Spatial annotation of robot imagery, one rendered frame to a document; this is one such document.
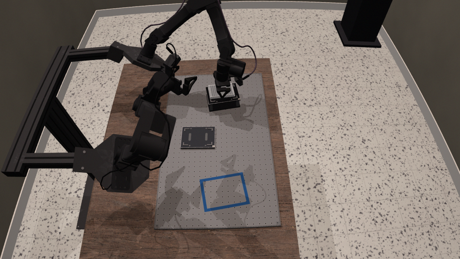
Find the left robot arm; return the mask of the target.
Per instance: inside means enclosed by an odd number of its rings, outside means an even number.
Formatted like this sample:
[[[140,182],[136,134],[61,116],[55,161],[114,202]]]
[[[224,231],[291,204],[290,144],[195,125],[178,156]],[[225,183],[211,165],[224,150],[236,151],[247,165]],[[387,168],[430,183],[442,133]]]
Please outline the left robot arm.
[[[137,61],[151,65],[157,44],[166,42],[177,28],[203,10],[209,14],[216,35],[217,47],[220,51],[220,58],[217,60],[217,72],[222,74],[229,72],[230,75],[242,78],[246,63],[231,57],[235,52],[235,46],[230,39],[217,0],[188,0],[178,13],[151,32],[144,41],[145,44],[137,57]]]

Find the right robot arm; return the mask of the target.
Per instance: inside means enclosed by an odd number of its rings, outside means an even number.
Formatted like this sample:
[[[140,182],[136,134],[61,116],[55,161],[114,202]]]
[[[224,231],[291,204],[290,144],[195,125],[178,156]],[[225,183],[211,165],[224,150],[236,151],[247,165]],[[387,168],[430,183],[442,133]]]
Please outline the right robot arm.
[[[169,84],[169,80],[165,83],[167,79],[168,75],[164,72],[156,72],[152,76],[148,86],[143,88],[143,95],[139,95],[133,104],[132,110],[135,111],[135,116],[140,117],[133,137],[116,137],[115,139],[113,171],[116,169],[121,170],[112,172],[112,190],[130,189],[131,170],[136,171],[140,164],[139,162],[133,163],[134,161],[151,160],[162,162],[166,157],[169,143],[168,123],[157,108],[160,109],[160,97],[163,96],[163,89]],[[158,91],[160,92],[156,100]],[[157,108],[154,105],[155,100]],[[151,134],[149,131],[162,134],[162,137]],[[129,164],[131,166],[128,166]],[[128,167],[125,168],[126,166]],[[117,176],[116,179],[115,176]],[[127,177],[127,180],[125,180],[125,177]]]

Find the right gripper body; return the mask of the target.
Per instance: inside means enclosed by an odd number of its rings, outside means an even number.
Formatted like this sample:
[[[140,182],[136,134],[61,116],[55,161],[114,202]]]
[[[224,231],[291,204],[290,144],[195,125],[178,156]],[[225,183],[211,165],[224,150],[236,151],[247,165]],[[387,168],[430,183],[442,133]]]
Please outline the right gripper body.
[[[168,77],[171,75],[171,72],[173,70],[173,66],[175,63],[175,57],[173,55],[169,55],[168,58],[165,60],[163,65],[161,65],[161,70],[160,72],[164,72],[168,75]],[[182,85],[182,80],[178,80],[175,78],[175,73],[173,72],[170,79],[169,79],[169,84],[166,86],[166,88],[163,90],[163,95],[166,93],[172,91],[176,95],[187,95],[188,94],[188,85],[185,83],[183,84],[183,88],[180,87]]]

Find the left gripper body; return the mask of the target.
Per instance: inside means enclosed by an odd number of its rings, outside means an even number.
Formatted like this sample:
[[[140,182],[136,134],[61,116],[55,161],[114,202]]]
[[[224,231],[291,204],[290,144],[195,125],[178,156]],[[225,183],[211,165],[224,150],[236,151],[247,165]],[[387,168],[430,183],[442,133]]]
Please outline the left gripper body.
[[[230,75],[229,72],[222,74],[217,71],[214,71],[215,84],[217,92],[226,91],[226,87],[230,87],[231,77],[236,77],[241,83],[243,83],[243,77],[239,78],[234,75]],[[226,86],[226,87],[221,87]]]

